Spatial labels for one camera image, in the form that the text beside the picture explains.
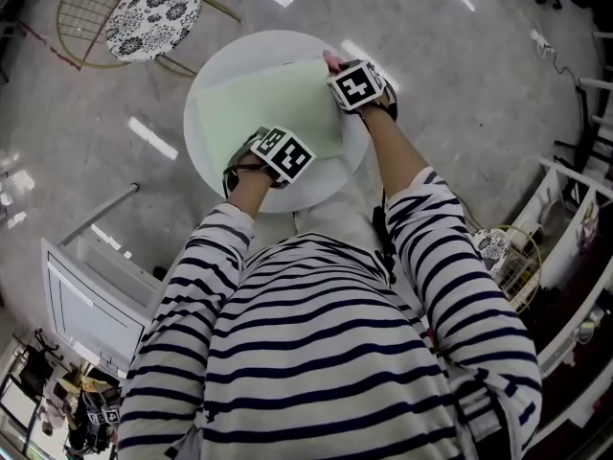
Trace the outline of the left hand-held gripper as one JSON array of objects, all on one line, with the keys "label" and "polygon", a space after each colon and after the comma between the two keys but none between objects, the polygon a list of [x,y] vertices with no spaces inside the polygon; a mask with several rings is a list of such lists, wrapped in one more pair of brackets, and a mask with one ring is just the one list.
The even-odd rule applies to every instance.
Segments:
[{"label": "left hand-held gripper", "polygon": [[294,183],[315,160],[315,154],[290,130],[260,127],[231,157],[222,174],[227,196],[237,187],[241,171],[263,172],[272,189]]}]

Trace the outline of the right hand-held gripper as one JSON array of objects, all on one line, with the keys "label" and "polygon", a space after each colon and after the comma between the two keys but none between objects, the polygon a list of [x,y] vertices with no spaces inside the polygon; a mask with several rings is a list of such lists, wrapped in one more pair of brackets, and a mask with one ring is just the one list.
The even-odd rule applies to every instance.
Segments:
[{"label": "right hand-held gripper", "polygon": [[368,107],[385,111],[397,120],[397,93],[368,60],[352,60],[340,64],[339,72],[331,72],[327,86],[341,110],[362,115]]}]

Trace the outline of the white shelf unit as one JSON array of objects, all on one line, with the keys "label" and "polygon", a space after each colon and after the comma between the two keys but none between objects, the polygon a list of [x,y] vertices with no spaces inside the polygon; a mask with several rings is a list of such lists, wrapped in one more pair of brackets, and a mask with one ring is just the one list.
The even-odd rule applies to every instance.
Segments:
[{"label": "white shelf unit", "polygon": [[[547,447],[587,426],[613,386],[613,191],[560,163],[539,163],[544,176],[510,225],[531,233],[543,258],[540,288],[518,314],[542,376],[540,424],[530,445]],[[564,226],[551,237],[539,223],[548,188],[566,209]],[[579,224],[592,201],[599,206],[598,233],[581,250]]]}]

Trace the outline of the grey frying pan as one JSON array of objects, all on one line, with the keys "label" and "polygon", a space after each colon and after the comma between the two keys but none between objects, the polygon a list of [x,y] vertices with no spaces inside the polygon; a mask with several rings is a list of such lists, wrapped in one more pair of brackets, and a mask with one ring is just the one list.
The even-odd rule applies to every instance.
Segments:
[{"label": "grey frying pan", "polygon": [[551,237],[564,226],[566,209],[564,202],[553,196],[550,188],[546,190],[547,200],[544,202],[539,216],[539,223],[543,233]]}]

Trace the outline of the white rectangular desk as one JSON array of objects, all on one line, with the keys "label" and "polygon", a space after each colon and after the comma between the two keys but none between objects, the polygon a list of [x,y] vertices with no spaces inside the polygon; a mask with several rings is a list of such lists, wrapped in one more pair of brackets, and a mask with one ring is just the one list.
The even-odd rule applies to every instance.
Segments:
[{"label": "white rectangular desk", "polygon": [[139,191],[124,188],[57,241],[41,240],[52,331],[82,357],[123,378],[147,330],[162,281],[97,234],[93,225]]}]

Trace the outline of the person's left forearm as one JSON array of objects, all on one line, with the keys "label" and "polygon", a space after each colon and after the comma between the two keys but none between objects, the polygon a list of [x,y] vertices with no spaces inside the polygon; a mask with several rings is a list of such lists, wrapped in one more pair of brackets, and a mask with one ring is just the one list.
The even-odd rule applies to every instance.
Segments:
[{"label": "person's left forearm", "polygon": [[227,196],[226,203],[233,205],[255,219],[270,190],[273,180],[264,170],[240,169],[235,189]]}]

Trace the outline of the person's right forearm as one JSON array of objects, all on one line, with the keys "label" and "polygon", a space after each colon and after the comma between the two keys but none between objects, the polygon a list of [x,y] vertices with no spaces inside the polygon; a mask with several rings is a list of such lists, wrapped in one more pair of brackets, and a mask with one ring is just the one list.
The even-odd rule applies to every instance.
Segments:
[{"label": "person's right forearm", "polygon": [[361,117],[372,138],[383,188],[388,197],[407,189],[428,163],[383,109],[368,106]]}]

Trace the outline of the person's striped shirt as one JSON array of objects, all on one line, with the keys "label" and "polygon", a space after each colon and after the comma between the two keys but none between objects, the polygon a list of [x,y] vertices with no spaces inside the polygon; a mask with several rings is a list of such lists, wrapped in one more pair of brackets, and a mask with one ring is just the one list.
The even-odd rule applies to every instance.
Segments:
[{"label": "person's striped shirt", "polygon": [[223,203],[189,238],[124,385],[118,460],[518,460],[534,344],[432,170],[386,222],[416,313],[368,251],[303,234],[256,254]]}]

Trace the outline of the white power strip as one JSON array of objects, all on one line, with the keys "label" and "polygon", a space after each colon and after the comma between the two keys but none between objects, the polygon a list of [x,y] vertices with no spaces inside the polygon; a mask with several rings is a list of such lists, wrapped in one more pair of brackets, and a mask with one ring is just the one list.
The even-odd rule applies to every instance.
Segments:
[{"label": "white power strip", "polygon": [[547,39],[536,29],[532,29],[530,37],[535,43],[536,53],[540,59],[544,59],[549,54],[554,54],[556,51]]}]

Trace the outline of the round white table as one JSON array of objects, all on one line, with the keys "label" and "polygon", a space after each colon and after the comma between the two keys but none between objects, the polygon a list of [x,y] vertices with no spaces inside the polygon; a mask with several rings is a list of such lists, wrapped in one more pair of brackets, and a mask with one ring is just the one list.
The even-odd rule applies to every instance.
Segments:
[{"label": "round white table", "polygon": [[[193,145],[197,91],[267,68],[323,59],[323,52],[331,48],[327,42],[309,34],[265,31],[241,37],[215,53],[193,80],[186,100],[183,126],[188,154]],[[339,112],[343,138],[341,152],[325,159],[316,157],[294,183],[284,189],[270,191],[261,207],[263,212],[289,213],[314,206],[338,192],[353,176],[368,148],[369,135],[358,116]],[[192,163],[209,187],[222,195],[222,173],[227,166],[221,175],[210,176],[206,170]]]}]

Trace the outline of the pink white plastic bag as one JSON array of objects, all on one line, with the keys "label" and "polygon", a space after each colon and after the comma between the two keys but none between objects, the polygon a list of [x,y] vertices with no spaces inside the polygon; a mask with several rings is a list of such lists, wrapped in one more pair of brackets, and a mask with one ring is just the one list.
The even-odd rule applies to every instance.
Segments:
[{"label": "pink white plastic bag", "polygon": [[587,250],[596,238],[599,225],[599,206],[597,201],[592,201],[579,224],[578,246],[581,250]]}]

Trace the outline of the black belt pack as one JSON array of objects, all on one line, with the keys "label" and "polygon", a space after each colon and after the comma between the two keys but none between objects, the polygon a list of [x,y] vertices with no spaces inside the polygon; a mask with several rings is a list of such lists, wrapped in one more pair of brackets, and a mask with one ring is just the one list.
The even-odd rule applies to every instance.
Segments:
[{"label": "black belt pack", "polygon": [[392,237],[387,230],[385,205],[386,192],[382,190],[381,201],[374,207],[372,216],[372,226],[380,245],[380,248],[375,251],[375,255],[387,270],[389,284],[392,286],[397,282],[397,276],[394,273],[396,266],[395,256],[397,252]]}]

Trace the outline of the light green mat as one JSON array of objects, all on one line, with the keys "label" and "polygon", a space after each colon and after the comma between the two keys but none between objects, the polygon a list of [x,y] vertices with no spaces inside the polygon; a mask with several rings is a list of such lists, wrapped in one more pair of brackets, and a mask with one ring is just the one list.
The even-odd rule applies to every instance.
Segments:
[{"label": "light green mat", "polygon": [[293,132],[318,159],[339,154],[341,118],[327,85],[328,75],[322,59],[309,59],[197,91],[192,161],[210,176],[219,176],[232,155],[261,127]]}]

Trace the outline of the white long desk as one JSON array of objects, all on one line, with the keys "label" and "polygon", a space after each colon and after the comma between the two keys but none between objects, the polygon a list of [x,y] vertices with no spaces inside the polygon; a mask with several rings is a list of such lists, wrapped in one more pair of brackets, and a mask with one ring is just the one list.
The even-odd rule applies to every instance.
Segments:
[{"label": "white long desk", "polygon": [[604,104],[599,105],[592,122],[613,132],[613,32],[595,31],[592,37],[602,48],[602,76],[599,79],[579,78],[579,87],[599,91]]}]

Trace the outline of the person's cream trousers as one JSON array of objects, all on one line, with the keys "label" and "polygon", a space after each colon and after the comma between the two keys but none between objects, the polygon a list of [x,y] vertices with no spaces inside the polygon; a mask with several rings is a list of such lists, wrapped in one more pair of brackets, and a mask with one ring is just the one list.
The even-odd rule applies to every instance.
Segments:
[{"label": "person's cream trousers", "polygon": [[354,179],[325,201],[295,212],[294,224],[298,235],[324,235],[368,251],[381,248],[372,210]]}]

